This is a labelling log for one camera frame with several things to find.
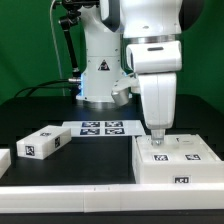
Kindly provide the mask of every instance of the green wall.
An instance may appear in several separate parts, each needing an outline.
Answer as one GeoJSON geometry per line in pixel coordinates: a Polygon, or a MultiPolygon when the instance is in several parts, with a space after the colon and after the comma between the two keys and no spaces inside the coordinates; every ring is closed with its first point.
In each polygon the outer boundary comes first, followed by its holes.
{"type": "MultiPolygon", "coordinates": [[[[224,1],[205,2],[199,20],[180,37],[184,66],[178,73],[177,92],[201,96],[224,113],[224,1]]],[[[0,1],[0,104],[22,88],[59,79],[49,22],[50,4],[51,0],[0,1]]],[[[60,7],[53,15],[66,78],[71,75],[69,56],[57,25],[65,11],[60,7]]],[[[82,27],[74,27],[72,35],[83,70],[82,27]]],[[[40,90],[36,94],[62,95],[62,91],[40,90]]]]}

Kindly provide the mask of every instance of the white foam block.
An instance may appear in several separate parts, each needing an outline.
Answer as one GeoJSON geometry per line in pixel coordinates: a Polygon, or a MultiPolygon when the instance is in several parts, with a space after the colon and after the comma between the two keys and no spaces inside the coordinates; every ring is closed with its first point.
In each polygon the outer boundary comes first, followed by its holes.
{"type": "Polygon", "coordinates": [[[133,138],[132,153],[138,184],[224,183],[224,162],[198,135],[167,135],[160,146],[133,138]]]}
{"type": "Polygon", "coordinates": [[[18,141],[17,154],[20,157],[45,159],[71,141],[71,129],[47,126],[18,141]]]}
{"type": "Polygon", "coordinates": [[[83,211],[82,186],[1,187],[0,213],[83,211]]]}
{"type": "Polygon", "coordinates": [[[62,126],[71,128],[72,137],[145,135],[139,120],[70,121],[64,122],[62,126]]]}
{"type": "Polygon", "coordinates": [[[0,149],[0,178],[11,165],[11,157],[9,149],[0,149]]]}

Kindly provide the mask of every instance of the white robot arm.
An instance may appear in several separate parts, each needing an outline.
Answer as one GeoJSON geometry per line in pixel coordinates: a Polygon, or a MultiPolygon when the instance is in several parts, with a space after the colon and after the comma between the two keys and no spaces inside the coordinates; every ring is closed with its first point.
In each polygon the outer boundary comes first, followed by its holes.
{"type": "MultiPolygon", "coordinates": [[[[127,92],[124,93],[127,83],[140,92],[146,126],[151,130],[152,143],[158,145],[174,119],[175,71],[182,68],[181,44],[175,35],[181,33],[182,0],[116,2],[120,3],[119,19],[124,27],[124,38],[131,42],[126,49],[126,59],[136,81],[122,79],[115,84],[112,96],[119,105],[127,103],[127,92]]],[[[108,20],[111,11],[117,14],[116,9],[111,8],[111,1],[101,0],[100,5],[102,19],[108,20]]]]}

